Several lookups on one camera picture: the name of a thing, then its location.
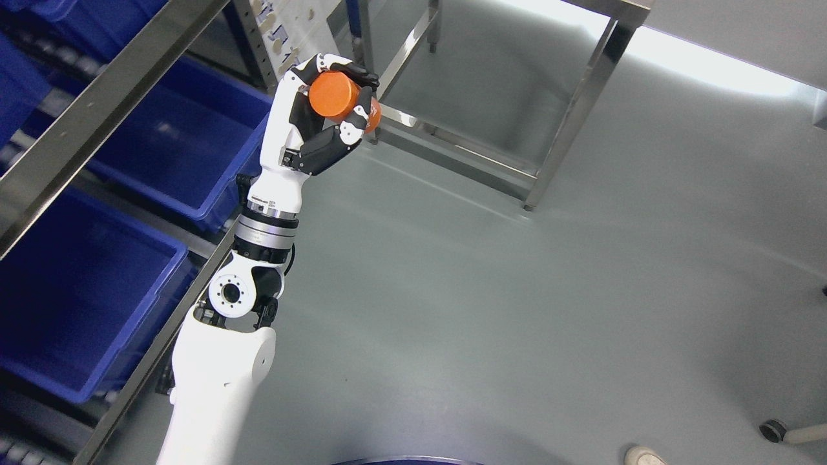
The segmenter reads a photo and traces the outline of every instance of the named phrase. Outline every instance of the robotic hand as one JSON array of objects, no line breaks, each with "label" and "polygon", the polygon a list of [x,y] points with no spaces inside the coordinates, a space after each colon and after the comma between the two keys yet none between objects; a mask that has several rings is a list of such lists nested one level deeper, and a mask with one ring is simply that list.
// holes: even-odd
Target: robotic hand
[{"label": "robotic hand", "polygon": [[[311,107],[308,89],[329,70],[346,74],[361,91],[344,121],[323,130],[324,118]],[[261,175],[237,180],[243,212],[230,261],[213,276],[207,299],[190,309],[175,343],[174,409],[159,465],[231,462],[255,390],[275,355],[270,325],[284,292],[302,185],[359,145],[378,86],[375,74],[330,54],[291,68],[279,82],[261,146]],[[250,312],[258,315],[254,332],[225,328],[226,319]]]}]

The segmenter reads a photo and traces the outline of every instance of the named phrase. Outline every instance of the metal shelf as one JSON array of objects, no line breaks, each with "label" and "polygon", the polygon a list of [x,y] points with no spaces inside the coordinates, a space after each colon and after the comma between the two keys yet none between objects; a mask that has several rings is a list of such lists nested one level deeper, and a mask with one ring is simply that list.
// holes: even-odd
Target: metal shelf
[{"label": "metal shelf", "polygon": [[170,0],[0,178],[0,259],[225,5]]},{"label": "metal shelf", "polygon": [[[201,298],[232,246],[235,220],[224,234],[204,236],[162,218],[160,212],[153,213],[146,205],[124,199],[84,170],[95,151],[222,10],[247,68],[246,75],[232,75],[273,93],[275,72],[248,0],[169,0],[41,137],[23,144],[31,146],[0,177],[0,260],[60,192],[72,184],[186,243],[190,256],[203,263],[189,290],[111,404],[96,398],[88,404],[71,405],[0,372],[4,380],[0,382],[0,413],[21,420],[44,449],[56,448],[63,455],[73,455],[73,463],[93,463],[99,457],[118,422],[171,347],[186,311]],[[196,56],[223,69],[220,56]]]}]

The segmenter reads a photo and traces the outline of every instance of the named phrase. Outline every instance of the orange cylinder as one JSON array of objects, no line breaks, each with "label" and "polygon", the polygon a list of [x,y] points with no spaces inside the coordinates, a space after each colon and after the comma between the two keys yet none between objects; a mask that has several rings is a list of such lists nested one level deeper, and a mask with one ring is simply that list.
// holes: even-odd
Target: orange cylinder
[{"label": "orange cylinder", "polygon": [[[325,118],[337,123],[356,106],[359,98],[359,86],[351,81],[346,74],[339,71],[325,71],[310,85],[308,96],[313,110]],[[379,102],[370,99],[370,114],[368,115],[365,132],[371,132],[379,125],[382,118]]]}]

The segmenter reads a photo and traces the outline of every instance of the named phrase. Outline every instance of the metal rail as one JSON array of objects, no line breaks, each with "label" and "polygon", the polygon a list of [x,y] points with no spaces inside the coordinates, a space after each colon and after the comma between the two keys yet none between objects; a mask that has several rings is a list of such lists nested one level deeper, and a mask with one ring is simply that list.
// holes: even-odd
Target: metal rail
[{"label": "metal rail", "polygon": [[0,259],[227,0],[170,0],[0,178]]}]

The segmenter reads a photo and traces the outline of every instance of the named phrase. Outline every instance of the metal table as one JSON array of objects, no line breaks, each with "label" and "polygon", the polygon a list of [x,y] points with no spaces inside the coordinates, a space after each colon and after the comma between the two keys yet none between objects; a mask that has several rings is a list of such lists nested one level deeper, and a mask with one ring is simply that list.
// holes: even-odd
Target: metal table
[{"label": "metal table", "polygon": [[[358,18],[367,18],[367,1],[358,1]],[[523,207],[537,207],[554,177],[557,168],[586,122],[606,82],[612,75],[634,32],[646,20],[654,0],[562,0],[608,17],[602,36],[589,58],[581,80],[569,100],[560,124],[553,129],[555,137],[539,169],[526,171],[503,162],[505,157],[491,148],[443,127],[382,103],[384,116],[377,134],[383,141],[442,165],[461,175],[512,195],[523,201]],[[426,41],[429,50],[437,51],[442,11],[439,0],[428,0],[428,8],[419,18],[403,45],[381,75],[377,98],[382,102],[396,85],[411,56]],[[370,24],[361,20],[361,40],[355,42],[354,56],[373,69]]]}]

